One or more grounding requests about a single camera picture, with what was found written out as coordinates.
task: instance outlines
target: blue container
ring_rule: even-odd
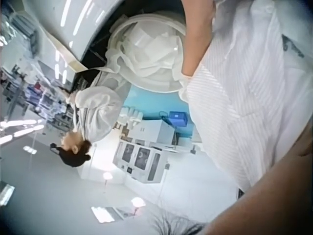
[[[186,127],[188,123],[187,114],[185,112],[171,111],[168,119],[174,127]]]

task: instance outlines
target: white cloth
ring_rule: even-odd
[[[215,25],[187,86],[190,115],[208,156],[246,191],[273,165],[289,107],[280,24],[272,0],[232,0]]]
[[[130,87],[119,75],[100,71],[91,87],[76,95],[79,121],[73,119],[74,131],[80,130],[90,142],[103,139],[114,127]]]
[[[299,0],[275,0],[282,34],[290,38],[310,63],[313,62],[313,17]]]
[[[283,37],[286,93],[275,162],[287,154],[313,113],[313,64],[295,44]]]

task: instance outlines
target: dark hair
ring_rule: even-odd
[[[91,156],[87,154],[91,147],[90,141],[84,141],[81,148],[79,149],[77,154],[74,154],[72,150],[65,151],[61,147],[57,147],[55,143],[50,145],[50,149],[57,149],[59,151],[59,156],[62,161],[71,167],[78,167],[85,163],[85,161],[89,161]]]
[[[170,221],[166,216],[162,216],[155,220],[154,227],[160,235],[197,235],[205,228],[205,224],[194,223],[181,217]]]

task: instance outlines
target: white cabinet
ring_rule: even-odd
[[[175,129],[163,120],[143,120],[132,130],[128,137],[154,143],[171,144]]]
[[[162,150],[121,140],[113,163],[132,178],[151,184],[161,182],[167,157]]]

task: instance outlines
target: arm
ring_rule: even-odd
[[[89,87],[77,92],[74,99],[77,108],[103,109],[123,105],[118,94],[107,87]]]
[[[212,41],[213,0],[181,0],[186,15],[182,74],[193,76]]]
[[[292,229],[301,228],[312,210],[311,135],[308,132],[247,194],[218,216],[206,234],[294,234]]]

